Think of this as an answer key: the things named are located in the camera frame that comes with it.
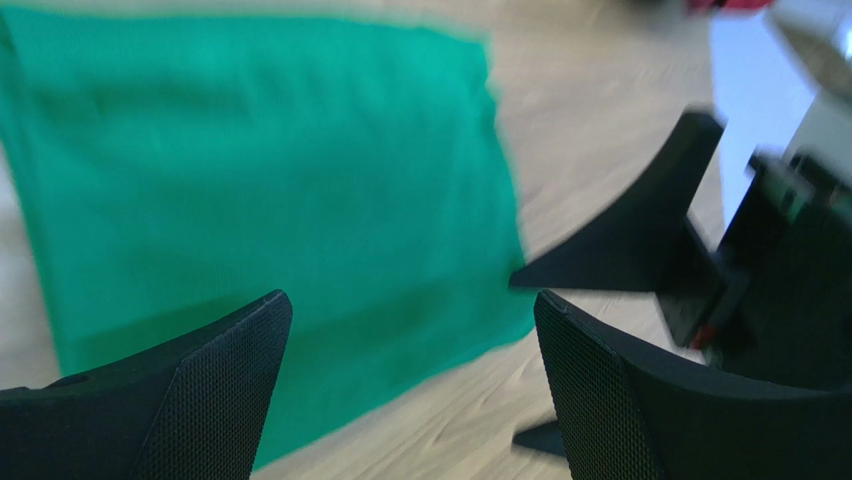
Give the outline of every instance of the black mesh surface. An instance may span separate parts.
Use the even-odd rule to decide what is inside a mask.
[[[542,293],[535,321],[573,478],[663,478],[621,359],[568,307]]]
[[[249,478],[287,342],[289,325],[280,319],[289,310],[289,302],[268,303],[181,363],[131,478]],[[281,329],[284,335],[270,334]]]

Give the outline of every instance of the white wall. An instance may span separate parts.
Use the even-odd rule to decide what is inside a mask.
[[[722,204],[728,225],[745,195],[745,168],[757,147],[783,151],[814,100],[815,88],[798,73],[765,14],[719,15],[710,48],[716,108],[727,118],[719,145]]]

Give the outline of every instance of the green towel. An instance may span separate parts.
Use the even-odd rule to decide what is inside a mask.
[[[62,373],[280,288],[259,466],[523,337],[487,76],[427,29],[3,9],[0,137]]]

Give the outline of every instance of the laminate floor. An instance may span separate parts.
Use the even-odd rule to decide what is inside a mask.
[[[92,0],[71,8],[278,10],[292,4]],[[417,23],[449,19],[493,35],[501,129],[522,192],[530,257],[570,234],[629,185],[684,107],[712,100],[707,24],[686,18],[680,0],[361,0],[311,8],[341,5],[394,12]],[[34,269],[20,255],[28,247],[4,168],[0,261],[13,267],[0,276],[7,282],[0,285],[5,293],[0,295],[5,310],[0,388],[39,386],[57,377],[56,361]],[[719,188],[714,164],[693,205],[693,216],[711,241],[722,231]],[[568,296],[610,324],[668,345],[650,298]],[[530,335],[427,381],[253,478],[567,479],[563,461],[510,451],[517,428],[552,415],[538,345]]]

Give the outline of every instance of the green fabric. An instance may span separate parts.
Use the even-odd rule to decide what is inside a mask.
[[[0,135],[64,374],[280,288],[295,313],[262,465],[531,330],[479,43],[334,19],[0,20]]]

